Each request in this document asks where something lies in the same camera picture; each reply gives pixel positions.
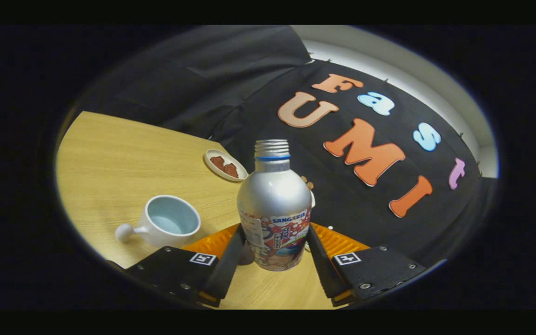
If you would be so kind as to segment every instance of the orange gripper pad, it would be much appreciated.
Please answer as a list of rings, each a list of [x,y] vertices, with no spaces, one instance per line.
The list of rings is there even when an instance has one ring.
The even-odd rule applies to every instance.
[[[317,236],[320,238],[322,246],[330,260],[336,255],[369,249],[365,244],[355,241],[353,238],[342,235],[341,233],[337,233],[334,230],[330,230],[313,222],[311,225],[313,226],[313,229],[315,229]]]
[[[227,246],[229,245],[230,239],[235,234],[235,231],[237,230],[239,225],[240,223],[237,223],[236,225],[232,225],[231,227],[223,229],[210,236],[201,238],[200,240],[182,249],[191,252],[200,252],[207,253],[209,255],[216,255],[216,257],[221,259],[223,253],[225,253],[225,250],[227,250]]]

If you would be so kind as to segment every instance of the cup handle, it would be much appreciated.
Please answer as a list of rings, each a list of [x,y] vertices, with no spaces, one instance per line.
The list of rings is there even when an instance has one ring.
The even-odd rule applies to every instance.
[[[134,229],[132,225],[128,223],[124,223],[123,225],[115,229],[115,239],[119,242],[125,242],[132,234],[146,233],[146,232],[147,231],[145,227],[138,227]]]

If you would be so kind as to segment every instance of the small plate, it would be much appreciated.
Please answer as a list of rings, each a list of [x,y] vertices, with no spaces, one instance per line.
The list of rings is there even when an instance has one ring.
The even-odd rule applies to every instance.
[[[210,161],[210,159],[212,157],[216,157],[216,156],[223,157],[223,159],[225,160],[224,165],[232,163],[234,165],[234,167],[236,167],[236,169],[237,169],[237,175],[239,176],[239,178],[234,178],[232,176],[229,176],[228,174],[226,174],[225,172],[222,172],[219,168],[217,168],[216,165],[214,165]],[[237,159],[234,159],[229,154],[226,154],[226,153],[222,152],[221,150],[210,149],[210,150],[206,151],[206,154],[204,154],[204,161],[206,162],[206,165],[208,165],[208,167],[215,174],[217,174],[218,176],[221,176],[222,178],[225,178],[226,180],[244,181],[245,178],[247,178],[247,176],[248,176],[247,171],[245,170],[243,165],[241,165],[241,163],[237,161]]]

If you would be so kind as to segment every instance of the white cup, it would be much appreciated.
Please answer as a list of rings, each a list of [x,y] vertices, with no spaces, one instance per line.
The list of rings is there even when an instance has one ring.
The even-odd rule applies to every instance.
[[[128,223],[117,227],[115,238],[125,242],[138,234],[155,247],[181,248],[200,229],[200,215],[187,201],[172,195],[157,195],[146,203],[138,226]]]

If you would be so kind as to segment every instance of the aluminum bottle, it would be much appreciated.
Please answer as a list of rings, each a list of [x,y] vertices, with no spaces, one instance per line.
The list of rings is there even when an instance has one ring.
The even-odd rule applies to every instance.
[[[241,184],[237,207],[254,261],[270,271],[295,267],[310,225],[311,193],[290,168],[287,140],[255,142],[255,171]]]

